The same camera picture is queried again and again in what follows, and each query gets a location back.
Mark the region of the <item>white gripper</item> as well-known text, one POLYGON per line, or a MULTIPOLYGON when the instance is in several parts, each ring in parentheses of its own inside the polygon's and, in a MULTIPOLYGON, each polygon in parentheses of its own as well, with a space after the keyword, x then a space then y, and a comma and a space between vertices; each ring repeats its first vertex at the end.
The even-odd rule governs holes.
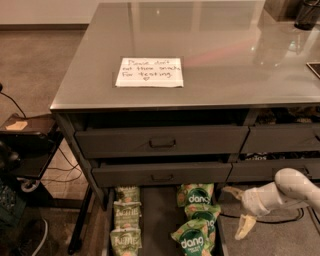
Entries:
POLYGON ((277 206, 277 189, 274 186, 254 187, 245 192, 231 186, 225 186, 222 190, 232 194, 237 200, 241 201, 247 212, 253 215, 240 216, 238 229, 235 234, 236 240, 244 239, 253 229, 257 221, 255 216, 265 216, 277 206))

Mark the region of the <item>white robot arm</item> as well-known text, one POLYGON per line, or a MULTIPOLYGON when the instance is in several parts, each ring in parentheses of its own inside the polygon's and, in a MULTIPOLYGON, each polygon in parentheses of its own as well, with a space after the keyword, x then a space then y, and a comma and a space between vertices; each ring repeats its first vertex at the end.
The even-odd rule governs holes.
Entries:
POLYGON ((277 209, 311 207, 316 213, 320 213, 320 188, 293 168, 280 169, 273 182, 261 187, 241 190, 226 186, 223 191, 231 193, 246 211, 240 216, 236 240, 247 236, 258 217, 277 209))

